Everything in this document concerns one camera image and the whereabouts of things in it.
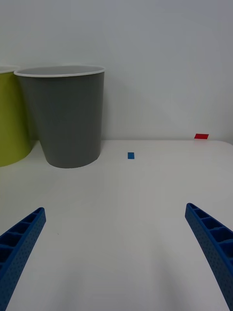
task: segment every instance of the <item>blue plastic part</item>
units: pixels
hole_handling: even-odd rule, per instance
[[[230,311],[233,311],[233,232],[191,203],[186,206],[185,218],[206,256]]]
[[[0,311],[6,310],[45,222],[40,207],[0,236]]]
[[[128,159],[134,160],[134,152],[128,152]]]

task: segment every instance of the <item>blue block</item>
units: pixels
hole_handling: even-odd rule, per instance
[[[128,159],[134,160],[134,152],[128,152]]]
[[[191,203],[186,206],[185,218],[206,256],[230,311],[233,311],[233,232]]]
[[[6,310],[45,222],[40,207],[0,236],[0,311]]]

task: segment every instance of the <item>gray trash can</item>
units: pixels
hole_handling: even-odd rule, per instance
[[[104,71],[59,66],[14,72],[49,164],[76,168],[99,157]]]

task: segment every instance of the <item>white wall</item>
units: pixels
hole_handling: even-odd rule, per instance
[[[104,138],[233,138],[232,0],[5,0],[0,63],[104,65]]]

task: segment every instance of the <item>trash can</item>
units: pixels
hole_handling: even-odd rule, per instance
[[[49,164],[77,168],[99,157],[104,71],[79,65],[15,71]]]
[[[31,151],[25,105],[14,70],[16,67],[0,67],[0,166],[15,163]]]

